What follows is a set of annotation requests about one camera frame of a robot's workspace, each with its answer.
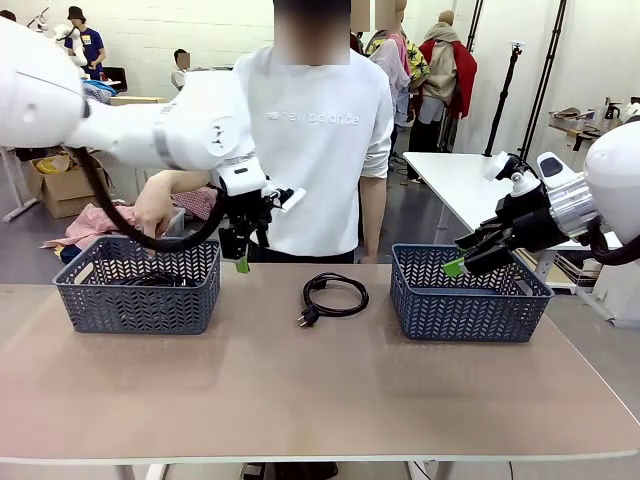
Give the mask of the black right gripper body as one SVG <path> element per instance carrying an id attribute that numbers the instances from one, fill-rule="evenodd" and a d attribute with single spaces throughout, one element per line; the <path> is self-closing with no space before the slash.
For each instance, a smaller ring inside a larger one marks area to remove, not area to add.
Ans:
<path id="1" fill-rule="evenodd" d="M 505 196 L 498 201 L 495 213 L 508 231 L 506 245 L 510 250 L 546 250 L 563 243 L 563 232 L 551 215 L 544 187 Z"/>

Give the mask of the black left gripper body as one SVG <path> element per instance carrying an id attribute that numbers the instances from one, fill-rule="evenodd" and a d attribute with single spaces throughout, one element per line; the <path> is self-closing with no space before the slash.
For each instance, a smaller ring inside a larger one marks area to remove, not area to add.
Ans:
<path id="1" fill-rule="evenodd" d="M 226 213 L 229 225 L 240 231 L 267 231 L 272 221 L 273 207 L 271 196 L 264 195 L 260 190 L 228 196 Z"/>

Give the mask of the person's right hand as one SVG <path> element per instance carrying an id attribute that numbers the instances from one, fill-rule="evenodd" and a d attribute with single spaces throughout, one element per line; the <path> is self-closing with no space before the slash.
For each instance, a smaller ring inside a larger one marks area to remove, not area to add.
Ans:
<path id="1" fill-rule="evenodd" d="M 166 232 L 173 217 L 171 188 L 169 171 L 153 175 L 144 185 L 134 204 L 136 226 L 144 235 L 158 239 Z"/>

